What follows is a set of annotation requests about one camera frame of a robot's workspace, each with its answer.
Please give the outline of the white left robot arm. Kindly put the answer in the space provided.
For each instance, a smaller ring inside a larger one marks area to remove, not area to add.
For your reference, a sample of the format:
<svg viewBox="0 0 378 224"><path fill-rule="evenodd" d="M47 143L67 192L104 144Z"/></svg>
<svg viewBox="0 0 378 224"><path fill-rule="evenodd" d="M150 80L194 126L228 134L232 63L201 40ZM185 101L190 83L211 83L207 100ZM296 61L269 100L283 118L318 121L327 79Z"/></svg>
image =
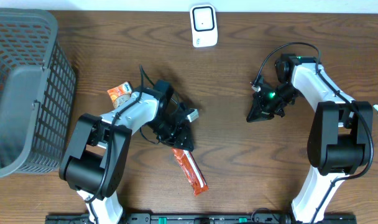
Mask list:
<svg viewBox="0 0 378 224"><path fill-rule="evenodd" d="M131 137L148 126L157 141L192 152L190 123L198 110L179 103L169 113L174 89L158 80L152 88L138 86L130 98L114 110L94 116L81 115L63 156L59 177L85 201L91 223L119 223L124 210L116 189L122 179Z"/></svg>

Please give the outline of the orange chocolate bar wrapper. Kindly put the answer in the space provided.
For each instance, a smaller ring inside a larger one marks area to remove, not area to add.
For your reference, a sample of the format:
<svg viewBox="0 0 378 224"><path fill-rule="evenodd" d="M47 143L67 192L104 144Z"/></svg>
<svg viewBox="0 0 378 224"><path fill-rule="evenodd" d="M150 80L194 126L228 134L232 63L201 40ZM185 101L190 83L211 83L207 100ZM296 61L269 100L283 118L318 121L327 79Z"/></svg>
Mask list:
<svg viewBox="0 0 378 224"><path fill-rule="evenodd" d="M172 148L172 152L182 171L186 175L188 182L192 186L194 196L208 191L208 184L206 183L206 180L197 166L191 152L176 148Z"/></svg>

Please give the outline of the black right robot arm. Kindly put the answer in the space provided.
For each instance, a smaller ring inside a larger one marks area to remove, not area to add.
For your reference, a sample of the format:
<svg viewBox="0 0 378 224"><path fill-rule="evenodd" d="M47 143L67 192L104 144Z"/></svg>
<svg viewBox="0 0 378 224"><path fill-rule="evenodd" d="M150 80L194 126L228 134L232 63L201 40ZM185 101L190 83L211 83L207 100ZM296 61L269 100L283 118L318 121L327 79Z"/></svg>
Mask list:
<svg viewBox="0 0 378 224"><path fill-rule="evenodd" d="M252 81L254 90L247 122L283 117L284 108L304 97L314 111L307 156L310 170L291 202L291 221L321 223L339 186L357 179L371 166L372 106L345 94L326 74L319 58L282 54L275 61L280 85L273 88L261 74Z"/></svg>

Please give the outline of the orange Kleenex tissue pack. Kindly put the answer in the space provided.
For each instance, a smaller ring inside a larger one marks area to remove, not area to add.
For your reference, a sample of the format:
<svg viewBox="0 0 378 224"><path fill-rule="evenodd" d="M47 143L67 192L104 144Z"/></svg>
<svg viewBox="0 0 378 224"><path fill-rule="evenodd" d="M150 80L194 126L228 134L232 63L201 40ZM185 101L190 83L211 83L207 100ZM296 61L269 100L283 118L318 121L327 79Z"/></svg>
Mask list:
<svg viewBox="0 0 378 224"><path fill-rule="evenodd" d="M129 82L124 82L119 86L109 89L107 92L113 103L114 108L118 108L130 99L132 94L132 87Z"/></svg>

